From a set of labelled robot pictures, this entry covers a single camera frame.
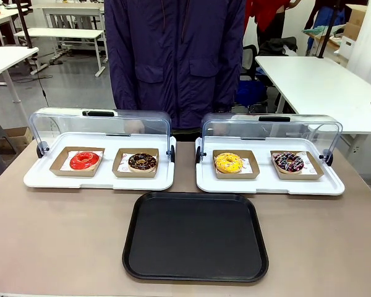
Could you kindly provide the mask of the person's right hand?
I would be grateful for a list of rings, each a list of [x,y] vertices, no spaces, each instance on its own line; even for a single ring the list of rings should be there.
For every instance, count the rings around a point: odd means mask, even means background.
[[[141,120],[128,119],[124,122],[124,130],[128,134],[144,134],[145,126]]]

